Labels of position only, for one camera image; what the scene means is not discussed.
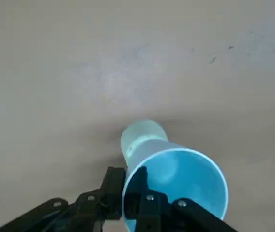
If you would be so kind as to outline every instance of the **paper cup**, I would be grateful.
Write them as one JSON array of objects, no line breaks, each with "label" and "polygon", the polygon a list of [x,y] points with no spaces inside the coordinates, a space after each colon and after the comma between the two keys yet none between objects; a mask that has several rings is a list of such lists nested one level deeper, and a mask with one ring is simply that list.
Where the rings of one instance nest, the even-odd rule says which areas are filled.
[{"label": "paper cup", "polygon": [[[122,192],[124,196],[135,172],[147,167],[149,189],[164,193],[172,203],[189,198],[223,219],[228,206],[228,187],[219,167],[206,155],[168,141],[162,127],[143,120],[128,126],[121,138],[122,152],[128,169]],[[135,220],[124,221],[128,231],[135,229]]]}]

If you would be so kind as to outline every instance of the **mark on table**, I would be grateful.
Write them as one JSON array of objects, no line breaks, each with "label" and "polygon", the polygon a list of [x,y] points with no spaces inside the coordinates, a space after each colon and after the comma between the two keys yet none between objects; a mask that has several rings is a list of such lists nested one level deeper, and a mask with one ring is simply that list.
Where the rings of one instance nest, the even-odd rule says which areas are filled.
[{"label": "mark on table", "polygon": [[209,64],[213,64],[216,61],[217,57],[213,57]]}]

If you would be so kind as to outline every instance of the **metal bolt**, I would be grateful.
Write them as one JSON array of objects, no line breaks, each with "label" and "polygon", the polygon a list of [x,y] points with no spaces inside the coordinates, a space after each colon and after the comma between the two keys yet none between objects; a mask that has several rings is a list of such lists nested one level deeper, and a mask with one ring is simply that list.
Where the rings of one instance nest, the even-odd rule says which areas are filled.
[{"label": "metal bolt", "polygon": [[88,196],[88,198],[87,198],[88,201],[93,201],[94,199],[95,199],[95,197],[92,196],[92,195],[91,195],[91,196]]},{"label": "metal bolt", "polygon": [[179,201],[177,202],[177,204],[178,204],[179,207],[186,207],[186,206],[187,206],[186,202],[183,201],[183,200],[179,200]]},{"label": "metal bolt", "polygon": [[55,203],[53,204],[53,206],[54,206],[54,207],[61,206],[61,202],[55,202]]},{"label": "metal bolt", "polygon": [[153,201],[153,200],[155,199],[155,197],[154,197],[153,195],[147,195],[147,196],[146,196],[146,199],[147,199],[148,201]]}]

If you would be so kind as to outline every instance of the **cup rim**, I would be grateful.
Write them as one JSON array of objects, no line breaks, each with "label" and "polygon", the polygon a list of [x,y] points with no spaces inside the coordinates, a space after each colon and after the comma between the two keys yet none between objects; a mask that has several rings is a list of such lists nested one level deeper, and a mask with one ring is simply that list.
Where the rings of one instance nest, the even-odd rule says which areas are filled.
[{"label": "cup rim", "polygon": [[199,152],[199,151],[196,151],[196,150],[193,150],[193,149],[190,149],[190,148],[185,148],[185,147],[178,147],[178,148],[169,148],[169,149],[165,149],[165,150],[161,150],[161,151],[158,151],[150,156],[148,156],[147,158],[145,158],[142,162],[140,162],[135,168],[134,170],[129,174],[129,176],[126,178],[126,181],[125,181],[125,184],[124,184],[124,187],[123,187],[123,191],[122,191],[122,215],[124,217],[124,222],[125,222],[125,226],[127,228],[128,231],[129,228],[127,226],[127,219],[125,218],[124,216],[124,196],[125,196],[125,193],[127,191],[127,188],[128,188],[128,185],[133,177],[133,175],[135,174],[135,172],[143,166],[144,163],[146,163],[148,160],[150,159],[153,159],[155,158],[156,156],[159,156],[161,155],[161,153],[163,152],[170,152],[170,151],[185,151],[185,152],[190,152],[190,153],[194,153],[198,156],[201,156],[203,157],[204,159],[206,159],[209,163],[211,163],[215,168],[216,170],[218,171],[218,173],[220,174],[221,176],[221,179],[224,183],[224,188],[225,188],[225,206],[224,206],[224,210],[223,210],[223,213],[222,213],[222,216],[220,217],[221,220],[224,219],[224,216],[226,214],[226,211],[227,211],[227,207],[228,207],[228,201],[229,201],[229,197],[228,197],[228,186],[227,186],[227,182],[226,182],[226,179],[223,175],[223,173],[221,172],[220,168],[218,167],[218,165],[213,161],[211,160],[211,158],[209,158],[208,156],[204,155],[203,153]]}]

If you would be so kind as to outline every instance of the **gray surface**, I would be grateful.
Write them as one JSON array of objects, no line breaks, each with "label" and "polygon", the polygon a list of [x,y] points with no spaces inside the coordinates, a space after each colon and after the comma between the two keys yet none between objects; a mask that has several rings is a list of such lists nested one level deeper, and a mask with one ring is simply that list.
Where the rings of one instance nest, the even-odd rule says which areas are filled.
[{"label": "gray surface", "polygon": [[98,187],[141,118],[219,164],[228,223],[275,231],[275,1],[0,0],[0,225]]}]

